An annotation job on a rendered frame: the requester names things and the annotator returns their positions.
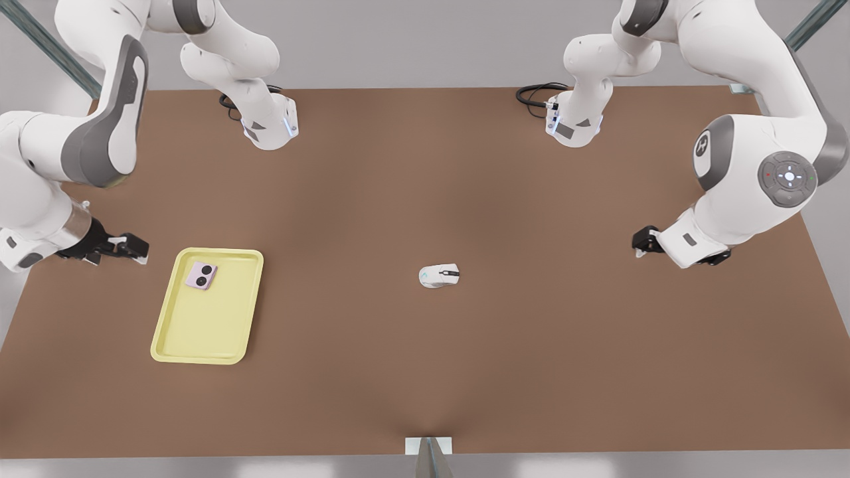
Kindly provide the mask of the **silver frame post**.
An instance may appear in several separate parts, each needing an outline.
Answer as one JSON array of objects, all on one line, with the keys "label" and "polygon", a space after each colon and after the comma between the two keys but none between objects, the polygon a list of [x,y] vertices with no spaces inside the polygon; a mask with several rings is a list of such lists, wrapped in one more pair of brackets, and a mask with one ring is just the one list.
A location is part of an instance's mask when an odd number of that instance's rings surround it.
[{"label": "silver frame post", "polygon": [[415,478],[454,478],[446,455],[452,438],[406,438],[406,454],[416,455]]},{"label": "silver frame post", "polygon": [[39,47],[40,51],[43,51],[56,66],[73,79],[92,100],[100,99],[100,83],[19,0],[0,0],[0,13],[3,13],[34,45]]},{"label": "silver frame post", "polygon": [[756,0],[756,6],[788,46],[824,58],[829,72],[850,54],[850,0]]}]

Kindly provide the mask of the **yellow plastic tray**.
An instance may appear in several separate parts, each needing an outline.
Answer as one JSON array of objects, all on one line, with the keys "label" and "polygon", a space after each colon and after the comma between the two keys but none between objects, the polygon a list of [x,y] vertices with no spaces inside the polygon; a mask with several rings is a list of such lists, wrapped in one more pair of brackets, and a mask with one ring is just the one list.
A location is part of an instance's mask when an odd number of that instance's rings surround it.
[{"label": "yellow plastic tray", "polygon": [[[216,265],[207,290],[185,284],[195,261]],[[254,249],[186,248],[176,257],[151,357],[161,362],[234,365],[246,354],[264,266]]]}]

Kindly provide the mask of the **white computer mouse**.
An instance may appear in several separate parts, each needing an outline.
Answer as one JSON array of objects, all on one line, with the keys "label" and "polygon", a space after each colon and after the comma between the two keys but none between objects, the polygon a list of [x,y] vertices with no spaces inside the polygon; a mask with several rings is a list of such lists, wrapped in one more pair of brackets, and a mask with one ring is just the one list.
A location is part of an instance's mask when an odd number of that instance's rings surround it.
[{"label": "white computer mouse", "polygon": [[458,284],[459,278],[460,273],[456,264],[434,264],[434,266],[422,268],[418,273],[420,283],[428,289]]}]

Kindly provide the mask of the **pink flip phone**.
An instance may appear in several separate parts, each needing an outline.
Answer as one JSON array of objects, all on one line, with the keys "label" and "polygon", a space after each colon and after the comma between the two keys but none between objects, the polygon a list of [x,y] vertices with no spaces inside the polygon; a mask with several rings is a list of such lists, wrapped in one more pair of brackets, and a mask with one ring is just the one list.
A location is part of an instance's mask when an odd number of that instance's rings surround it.
[{"label": "pink flip phone", "polygon": [[216,265],[195,261],[185,280],[185,284],[195,289],[207,290],[216,274]]}]

